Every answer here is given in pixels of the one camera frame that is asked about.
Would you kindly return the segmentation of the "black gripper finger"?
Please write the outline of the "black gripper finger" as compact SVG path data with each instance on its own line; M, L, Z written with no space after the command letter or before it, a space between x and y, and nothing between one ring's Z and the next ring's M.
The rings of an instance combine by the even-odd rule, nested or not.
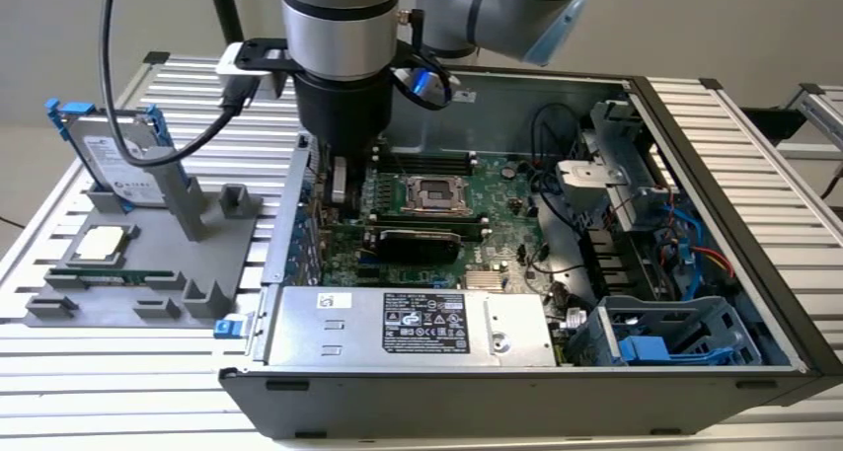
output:
M328 200L344 209L359 209L364 183L364 161L353 157L333 156Z

